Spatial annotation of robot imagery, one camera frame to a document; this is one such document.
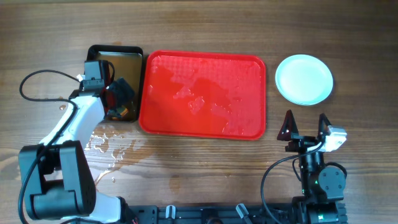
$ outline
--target table surface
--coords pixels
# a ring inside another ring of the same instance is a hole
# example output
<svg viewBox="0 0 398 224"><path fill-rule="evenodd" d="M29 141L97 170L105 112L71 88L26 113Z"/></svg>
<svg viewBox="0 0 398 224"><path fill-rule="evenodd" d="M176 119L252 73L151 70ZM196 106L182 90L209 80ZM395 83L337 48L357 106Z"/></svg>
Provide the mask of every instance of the table surface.
<svg viewBox="0 0 398 224"><path fill-rule="evenodd" d="M2 223L19 222L19 150L37 144L64 113L62 103L23 100L21 80L45 68L83 73L93 44L136 45L146 54L159 49L251 54L267 65L267 130L260 140L159 136L137 123L103 122L85 151L100 192L122 196L130 205L259 204L264 171L290 155L276 136L292 109L301 134L316 134L320 113L346 128L348 140L325 160L348 170L349 222L398 220L396 2L152 1L0 6ZM275 70L293 54L314 55L329 66L335 86L324 102L298 106L278 92ZM65 98L76 88L53 74L26 84L29 96L42 98ZM266 194L269 202L301 195L291 163L271 172Z"/></svg>

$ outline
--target red rectangular tray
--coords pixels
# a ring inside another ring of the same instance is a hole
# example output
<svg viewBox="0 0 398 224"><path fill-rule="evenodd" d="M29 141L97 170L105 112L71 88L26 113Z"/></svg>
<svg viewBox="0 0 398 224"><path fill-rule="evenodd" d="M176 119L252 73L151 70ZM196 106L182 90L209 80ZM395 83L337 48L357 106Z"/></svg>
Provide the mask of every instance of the red rectangular tray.
<svg viewBox="0 0 398 224"><path fill-rule="evenodd" d="M252 55L158 50L147 59L141 128L255 140L266 130L266 66Z"/></svg>

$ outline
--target white plate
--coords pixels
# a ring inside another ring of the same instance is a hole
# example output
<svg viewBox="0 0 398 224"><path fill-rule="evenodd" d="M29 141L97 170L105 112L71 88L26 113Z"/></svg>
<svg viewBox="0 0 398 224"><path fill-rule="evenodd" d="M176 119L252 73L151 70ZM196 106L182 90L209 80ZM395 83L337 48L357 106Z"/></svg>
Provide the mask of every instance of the white plate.
<svg viewBox="0 0 398 224"><path fill-rule="evenodd" d="M287 100L298 105L315 105L333 89L329 68L309 55L293 55L281 62L275 74L276 86Z"/></svg>

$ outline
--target wooden tabletop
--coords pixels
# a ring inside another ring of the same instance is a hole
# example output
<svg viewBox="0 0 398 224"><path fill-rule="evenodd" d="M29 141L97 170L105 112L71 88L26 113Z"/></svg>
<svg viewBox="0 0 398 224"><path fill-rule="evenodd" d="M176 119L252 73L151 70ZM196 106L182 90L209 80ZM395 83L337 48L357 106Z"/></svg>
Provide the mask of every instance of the wooden tabletop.
<svg viewBox="0 0 398 224"><path fill-rule="evenodd" d="M398 5L355 2L0 5L1 223L19 222L19 150L37 144L64 113L62 103L23 100L21 80L41 69L83 73L93 44L140 46L145 54L159 49L252 54L267 65L267 130L260 140L159 136L137 123L103 122L85 151L100 192L122 196L130 205L259 205L264 171L291 155L276 136L292 109L301 134L316 135L320 113L346 128L348 140L325 160L348 170L349 222L396 223ZM329 66L335 85L324 102L298 106L278 92L275 70L293 54L314 55ZM54 74L34 77L24 87L41 98L65 98L75 88L74 81ZM266 194L269 202L301 195L289 162L271 172Z"/></svg>

